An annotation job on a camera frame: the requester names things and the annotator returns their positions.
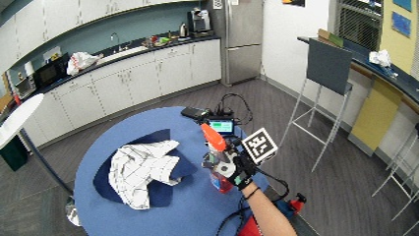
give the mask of refrigerator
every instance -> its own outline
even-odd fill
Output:
[[[221,37],[221,82],[232,86],[261,73],[264,1],[209,0],[205,9]]]

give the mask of floor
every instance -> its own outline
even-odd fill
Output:
[[[65,138],[43,148],[41,153],[63,180],[72,186],[85,151],[116,123],[156,107],[181,105],[214,109],[229,92],[242,95],[253,111],[253,121],[242,126],[245,132],[252,134],[265,127],[278,144],[296,98],[266,82],[256,80],[232,88],[216,85],[168,98]],[[238,97],[228,99],[225,106],[233,109],[236,117],[246,120],[246,108]],[[315,115],[314,131],[326,136],[330,127],[330,121]],[[347,132],[339,130],[312,173],[321,144],[293,127],[278,155],[262,165],[262,169],[289,182],[289,199],[294,199],[297,193],[306,196],[308,203],[301,216],[319,235],[402,235],[419,219],[419,208],[417,204],[411,205],[391,221],[407,198],[393,182],[371,197],[389,172],[381,159],[366,156],[347,136]],[[0,235],[87,235],[83,227],[76,227],[67,220],[64,206],[68,195],[56,187],[33,157],[16,172],[0,159],[0,178]],[[272,185],[278,192],[284,190],[276,181],[272,181]],[[410,235],[419,235],[419,226]]]

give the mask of window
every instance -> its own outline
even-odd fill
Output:
[[[382,0],[338,0],[335,33],[345,39],[378,51],[382,22]]]

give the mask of black wire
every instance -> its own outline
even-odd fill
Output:
[[[286,187],[286,192],[285,192],[282,195],[280,195],[280,197],[278,197],[276,200],[273,200],[272,202],[274,203],[274,202],[277,202],[278,200],[282,200],[282,199],[289,195],[289,193],[290,193],[289,183],[288,183],[285,180],[281,180],[281,179],[278,179],[277,177],[274,177],[273,175],[270,175],[269,173],[266,173],[266,172],[265,172],[262,169],[260,169],[258,167],[256,168],[256,170],[257,170],[257,172],[260,172],[260,173],[264,174],[265,176],[273,178],[277,182],[280,182],[280,183]],[[229,216],[224,219],[222,223],[221,223],[220,226],[218,226],[218,230],[217,230],[216,236],[220,235],[221,229],[222,229],[225,223],[228,222],[228,220],[230,220],[230,219],[232,219],[234,216],[237,216],[237,215],[240,216],[240,219],[241,219],[240,225],[238,225],[237,230],[236,230],[236,235],[238,234],[238,231],[240,231],[240,229],[241,229],[241,227],[242,227],[244,220],[245,220],[244,213],[245,213],[245,211],[246,211],[248,209],[250,209],[250,206],[249,206],[249,207],[244,207],[244,202],[245,202],[245,198],[242,197],[242,198],[240,199],[240,202],[238,202],[238,211],[234,212],[232,215],[229,215]]]
[[[260,172],[261,174],[266,175],[268,177],[270,177],[272,179],[274,179],[277,182],[280,182],[285,187],[286,187],[286,192],[280,195],[280,200],[284,199],[289,193],[290,193],[290,188],[289,188],[289,183],[285,180],[278,179],[277,177],[274,177],[273,175],[270,175],[269,173],[266,173],[262,169],[260,169],[258,167],[256,168],[257,172]]]
[[[232,93],[232,92],[228,93],[228,94],[222,97],[222,99],[221,99],[221,101],[220,101],[220,103],[218,103],[218,105],[217,105],[217,107],[216,107],[216,109],[214,109],[214,113],[216,113],[216,115],[221,114],[221,110],[224,111],[224,109],[225,109],[224,101],[225,101],[228,98],[234,97],[234,96],[238,96],[238,97],[241,98],[241,100],[242,100],[244,103],[245,103],[246,109],[248,109],[246,116],[245,116],[242,119],[234,118],[234,123],[236,123],[236,125],[246,125],[246,124],[253,120],[253,112],[252,112],[252,110],[250,110],[250,106],[249,106],[249,104],[248,104],[248,101],[245,100],[245,98],[242,97],[242,95],[240,95],[240,94],[237,94],[237,93]]]

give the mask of blue round table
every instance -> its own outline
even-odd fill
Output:
[[[222,194],[212,185],[210,171],[201,168],[209,147],[201,127],[181,115],[184,108],[159,108],[131,116],[104,133],[87,151],[76,174],[75,201],[89,235],[214,235],[222,220],[237,211],[242,194],[237,189]],[[180,142],[177,150],[198,171],[173,187],[168,207],[132,209],[101,197],[93,179],[119,147],[164,129],[171,129],[172,140]],[[253,179],[265,190],[269,186],[265,176],[257,174]],[[221,235],[234,235],[238,223],[236,217],[226,223]]]

